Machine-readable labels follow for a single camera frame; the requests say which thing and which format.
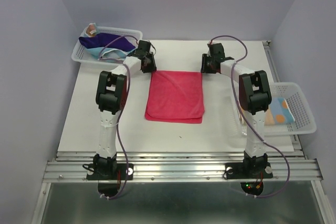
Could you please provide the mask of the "light blue towel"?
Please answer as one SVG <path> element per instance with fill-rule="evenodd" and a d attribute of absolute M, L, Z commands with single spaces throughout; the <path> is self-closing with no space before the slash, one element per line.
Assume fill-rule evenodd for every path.
<path fill-rule="evenodd" d="M 115 48 L 105 48 L 102 47 L 86 49 L 86 51 L 96 60 L 100 61 L 114 61 L 123 60 L 130 52 L 126 52 Z"/>

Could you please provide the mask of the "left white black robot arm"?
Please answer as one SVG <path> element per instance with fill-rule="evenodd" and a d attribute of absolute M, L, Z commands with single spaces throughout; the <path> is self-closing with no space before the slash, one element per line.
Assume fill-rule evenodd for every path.
<path fill-rule="evenodd" d="M 100 111 L 99 142 L 88 179 L 116 179 L 123 169 L 117 164 L 116 137 L 120 116 L 126 105 L 131 76 L 138 72 L 156 71 L 155 47 L 151 42 L 140 40 L 138 47 L 129 53 L 123 62 L 110 71 L 99 75 L 96 104 Z"/>

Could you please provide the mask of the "orange polka dot towel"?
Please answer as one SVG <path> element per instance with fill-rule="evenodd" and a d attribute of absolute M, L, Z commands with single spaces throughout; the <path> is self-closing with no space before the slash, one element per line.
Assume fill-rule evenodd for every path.
<path fill-rule="evenodd" d="M 266 112 L 265 125 L 284 125 L 295 122 L 295 118 L 284 98 L 275 97 Z"/>

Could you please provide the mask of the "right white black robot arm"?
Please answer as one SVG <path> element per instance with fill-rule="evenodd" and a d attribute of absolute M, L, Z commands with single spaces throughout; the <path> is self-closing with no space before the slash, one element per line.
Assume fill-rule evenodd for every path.
<path fill-rule="evenodd" d="M 232 57 L 226 57 L 220 43 L 208 43 L 208 53 L 202 54 L 201 73 L 220 73 L 230 77 L 238 112 L 247 125 L 244 159 L 226 163 L 225 179 L 254 179 L 264 175 L 272 178 L 272 171 L 264 145 L 266 112 L 272 101 L 267 73 L 240 65 Z"/>

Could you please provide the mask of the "pink towel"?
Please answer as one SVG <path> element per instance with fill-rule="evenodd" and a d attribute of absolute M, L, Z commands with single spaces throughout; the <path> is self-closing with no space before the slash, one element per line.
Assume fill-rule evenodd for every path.
<path fill-rule="evenodd" d="M 145 110 L 148 121 L 201 124 L 204 112 L 201 73 L 165 70 L 152 73 Z"/>

